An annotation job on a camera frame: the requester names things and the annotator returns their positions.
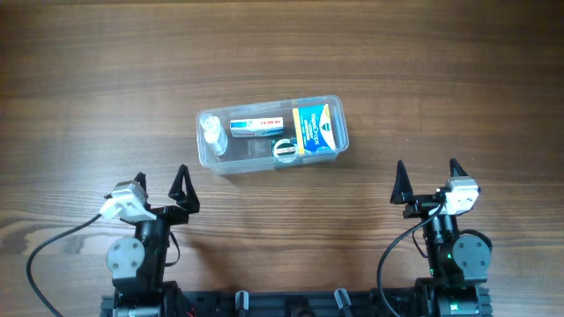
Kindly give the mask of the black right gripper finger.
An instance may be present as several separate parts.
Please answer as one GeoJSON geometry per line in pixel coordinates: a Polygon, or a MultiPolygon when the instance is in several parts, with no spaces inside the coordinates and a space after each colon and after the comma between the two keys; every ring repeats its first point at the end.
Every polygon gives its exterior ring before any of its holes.
{"type": "Polygon", "coordinates": [[[449,170],[451,177],[466,177],[468,173],[461,167],[456,158],[449,161],[449,170]]]}
{"type": "Polygon", "coordinates": [[[402,160],[397,162],[396,179],[390,196],[390,203],[404,204],[412,201],[412,185],[402,160]]]}

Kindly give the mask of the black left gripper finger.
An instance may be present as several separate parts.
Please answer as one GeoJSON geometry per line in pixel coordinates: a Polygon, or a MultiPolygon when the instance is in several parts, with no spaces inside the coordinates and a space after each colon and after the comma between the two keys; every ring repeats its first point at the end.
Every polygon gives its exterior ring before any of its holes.
{"type": "Polygon", "coordinates": [[[186,211],[200,211],[200,202],[191,182],[187,166],[179,166],[168,197],[186,211]]]}
{"type": "Polygon", "coordinates": [[[133,181],[135,182],[137,195],[142,196],[143,198],[147,198],[148,195],[146,192],[146,175],[142,172],[139,172],[133,181]]]}

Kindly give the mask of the white spray bottle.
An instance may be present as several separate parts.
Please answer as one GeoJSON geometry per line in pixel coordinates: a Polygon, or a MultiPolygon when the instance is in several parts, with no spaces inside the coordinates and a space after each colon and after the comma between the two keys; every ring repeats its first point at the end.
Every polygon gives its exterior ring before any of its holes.
{"type": "Polygon", "coordinates": [[[222,156],[226,152],[227,137],[220,119],[212,114],[203,114],[200,118],[200,126],[204,130],[204,140],[216,156],[222,156]]]}

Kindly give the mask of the white Panadol box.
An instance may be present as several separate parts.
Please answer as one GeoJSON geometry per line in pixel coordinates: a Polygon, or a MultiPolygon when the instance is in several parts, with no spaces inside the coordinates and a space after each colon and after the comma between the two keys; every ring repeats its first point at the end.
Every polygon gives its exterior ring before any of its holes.
{"type": "Polygon", "coordinates": [[[282,117],[231,120],[229,124],[233,137],[276,136],[283,133],[282,117]]]}

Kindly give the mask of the blue VapoDrops box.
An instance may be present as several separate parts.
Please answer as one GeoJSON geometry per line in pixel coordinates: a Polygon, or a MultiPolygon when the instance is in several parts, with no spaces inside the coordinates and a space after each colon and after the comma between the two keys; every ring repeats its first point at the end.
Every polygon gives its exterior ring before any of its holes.
{"type": "Polygon", "coordinates": [[[297,152],[300,156],[337,149],[328,104],[293,109],[297,152]]]}

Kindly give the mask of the green Zam-Buk box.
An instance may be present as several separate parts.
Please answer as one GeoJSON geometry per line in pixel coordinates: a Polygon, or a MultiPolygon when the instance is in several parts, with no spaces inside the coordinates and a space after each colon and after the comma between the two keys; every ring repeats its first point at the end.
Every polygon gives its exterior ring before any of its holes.
{"type": "Polygon", "coordinates": [[[294,162],[298,156],[296,138],[290,137],[272,140],[271,152],[275,164],[282,165],[294,162]]]}

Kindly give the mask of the clear plastic container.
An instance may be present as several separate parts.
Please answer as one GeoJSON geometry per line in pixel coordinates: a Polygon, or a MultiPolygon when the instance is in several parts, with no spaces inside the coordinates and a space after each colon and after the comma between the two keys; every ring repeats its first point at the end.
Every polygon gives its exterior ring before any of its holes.
{"type": "Polygon", "coordinates": [[[336,95],[213,108],[204,110],[197,115],[199,160],[202,166],[211,169],[216,174],[249,173],[332,161],[340,152],[345,151],[348,145],[349,137],[345,112],[341,99],[336,95]],[[275,164],[271,152],[271,141],[280,138],[296,138],[293,109],[320,104],[329,105],[331,125],[337,149],[306,156],[300,156],[298,153],[296,160],[290,164],[275,164]],[[204,140],[204,130],[200,126],[200,118],[203,114],[217,116],[226,132],[227,148],[222,156],[216,156],[204,140]],[[284,130],[282,134],[261,137],[233,137],[229,128],[231,120],[271,117],[283,118],[284,130]]]}

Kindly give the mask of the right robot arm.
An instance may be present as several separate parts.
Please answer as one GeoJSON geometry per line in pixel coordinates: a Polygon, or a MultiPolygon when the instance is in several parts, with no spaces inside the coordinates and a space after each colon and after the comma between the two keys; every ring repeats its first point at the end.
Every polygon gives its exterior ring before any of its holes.
{"type": "Polygon", "coordinates": [[[493,243],[476,230],[458,228],[457,218],[473,209],[481,192],[477,182],[449,161],[450,177],[433,194],[413,192],[404,163],[397,174],[390,202],[403,204],[405,218],[418,218],[427,249],[429,277],[413,286],[411,316],[487,316],[492,313],[486,290],[493,243]]]}

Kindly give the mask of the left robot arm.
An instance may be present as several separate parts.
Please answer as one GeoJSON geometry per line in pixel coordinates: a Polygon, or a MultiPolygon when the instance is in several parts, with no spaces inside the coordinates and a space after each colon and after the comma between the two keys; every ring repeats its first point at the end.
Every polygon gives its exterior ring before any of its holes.
{"type": "Polygon", "coordinates": [[[185,225],[198,213],[200,202],[189,177],[189,169],[179,166],[168,196],[173,205],[153,208],[148,203],[146,176],[117,184],[106,196],[100,215],[135,227],[134,235],[114,242],[106,256],[112,274],[114,295],[100,305],[102,316],[112,317],[193,317],[197,310],[175,281],[164,280],[167,250],[177,240],[174,225],[185,225]]]}

